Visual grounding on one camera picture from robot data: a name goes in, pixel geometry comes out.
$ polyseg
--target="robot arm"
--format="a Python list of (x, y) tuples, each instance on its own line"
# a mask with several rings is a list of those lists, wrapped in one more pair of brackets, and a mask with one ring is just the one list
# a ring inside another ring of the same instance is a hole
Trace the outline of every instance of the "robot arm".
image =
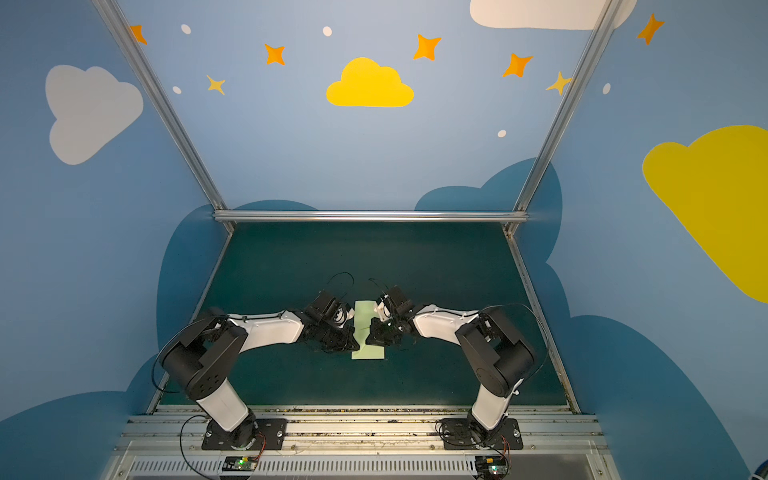
[(403, 333), (460, 345), (480, 382), (468, 415), (474, 443), (491, 441), (501, 430), (509, 401), (536, 363), (534, 350), (500, 307), (460, 311), (428, 305), (417, 309), (394, 286), (377, 304), (382, 320), (371, 325), (366, 343), (392, 345)]
[(325, 291), (304, 311), (237, 315), (214, 310), (181, 330), (157, 360), (187, 397), (210, 415), (212, 436), (233, 449), (248, 449), (258, 425), (227, 379), (237, 357), (261, 346), (305, 339), (316, 339), (336, 351), (356, 350), (359, 345), (348, 322), (353, 316), (354, 310)]

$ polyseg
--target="vent grille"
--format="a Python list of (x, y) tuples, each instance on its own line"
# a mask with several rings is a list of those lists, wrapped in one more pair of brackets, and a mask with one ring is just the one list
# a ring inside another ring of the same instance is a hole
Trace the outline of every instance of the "vent grille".
[[(194, 460), (188, 458), (190, 464), (199, 472), (215, 475), (221, 470), (223, 464), (218, 458), (214, 460)], [(137, 457), (131, 465), (133, 475), (157, 475), (167, 473), (169, 476), (175, 473), (192, 472), (192, 468), (179, 457), (141, 458)]]
[[(193, 459), (200, 472), (218, 475), (223, 458)], [(131, 477), (174, 477), (192, 472), (180, 456), (138, 456)], [(475, 457), (464, 455), (302, 455), (299, 458), (262, 458), (254, 477), (274, 475), (477, 475)]]

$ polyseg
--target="black mounting plate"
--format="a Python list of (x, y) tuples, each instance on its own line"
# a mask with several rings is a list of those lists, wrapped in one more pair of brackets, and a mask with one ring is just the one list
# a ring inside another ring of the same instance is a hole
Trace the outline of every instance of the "black mounting plate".
[[(442, 441), (442, 446), (446, 450), (483, 450), (475, 444), (472, 439), (472, 430), (469, 428), (469, 419), (443, 419), (443, 432), (451, 436), (450, 443)], [(488, 447), (493, 447), (500, 452), (504, 451), (504, 437), (509, 444), (510, 450), (522, 450), (523, 438), (520, 433), (520, 425), (515, 419), (507, 418), (502, 423), (501, 429), (493, 436)]]
[[(248, 448), (248, 451), (258, 452), (261, 450), (263, 443), (261, 435), (264, 435), (266, 439), (265, 450), (280, 450), (283, 447), (283, 439), (285, 438), (288, 421), (285, 419), (256, 419), (256, 423), (258, 425), (256, 428), (256, 441)], [(210, 423), (206, 429), (206, 435), (203, 437), (202, 449), (236, 451), (232, 448), (231, 441), (227, 437), (218, 435), (216, 430), (210, 427)]]

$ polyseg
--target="yellow star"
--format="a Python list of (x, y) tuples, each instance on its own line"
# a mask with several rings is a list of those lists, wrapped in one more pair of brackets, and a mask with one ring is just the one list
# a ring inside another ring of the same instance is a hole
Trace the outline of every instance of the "yellow star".
[(522, 77), (523, 71), (525, 70), (525, 65), (530, 62), (532, 58), (533, 57), (520, 58), (513, 53), (512, 60), (509, 62), (509, 68), (507, 68), (507, 71), (504, 72), (502, 77), (513, 74)]
[(643, 31), (641, 31), (637, 37), (644, 39), (645, 44), (649, 45), (650, 41), (653, 40), (654, 35), (656, 34), (656, 30), (661, 28), (662, 25), (664, 25), (664, 22), (659, 22), (654, 14), (650, 14), (648, 25), (645, 25), (645, 28), (643, 28)]
[(285, 47), (277, 47), (273, 48), (264, 44), (266, 47), (266, 53), (267, 53), (267, 59), (266, 64), (269, 65), (270, 63), (279, 63), (281, 65), (285, 65), (285, 62), (283, 62), (283, 49)]
[(550, 88), (547, 88), (547, 90), (557, 90), (557, 91), (560, 92), (560, 96), (562, 97), (563, 96), (563, 87), (566, 84), (568, 84), (568, 83), (571, 83), (571, 79), (570, 78), (563, 78), (563, 72), (559, 71), (558, 72), (558, 80)]
[(136, 41), (139, 41), (144, 45), (147, 44), (147, 41), (144, 40), (144, 36), (141, 34), (141, 25), (132, 26), (131, 31), (134, 33), (134, 37), (136, 37)]
[(434, 61), (435, 47), (437, 46), (437, 42), (441, 40), (442, 38), (433, 38), (430, 40), (429, 38), (424, 38), (419, 35), (419, 50), (416, 50), (416, 55), (413, 55), (413, 59), (416, 60), (417, 58), (427, 57)]
[(221, 84), (223, 84), (226, 80), (215, 81), (211, 77), (208, 77), (208, 80), (210, 80), (210, 87), (208, 87), (208, 90), (218, 90), (222, 95), (224, 94), (224, 92), (221, 90)]

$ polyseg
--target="white cloud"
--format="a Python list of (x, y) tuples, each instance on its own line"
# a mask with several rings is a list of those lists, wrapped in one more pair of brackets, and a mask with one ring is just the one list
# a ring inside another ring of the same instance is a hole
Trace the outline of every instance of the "white cloud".
[[(618, 27), (632, 13), (637, 0), (624, 0), (614, 26)], [(472, 20), (491, 28), (551, 28), (554, 30), (591, 30), (605, 0), (472, 0)]]
[(51, 148), (70, 165), (93, 157), (144, 110), (138, 88), (119, 82), (101, 67), (53, 67), (45, 79), (45, 96), (56, 117)]

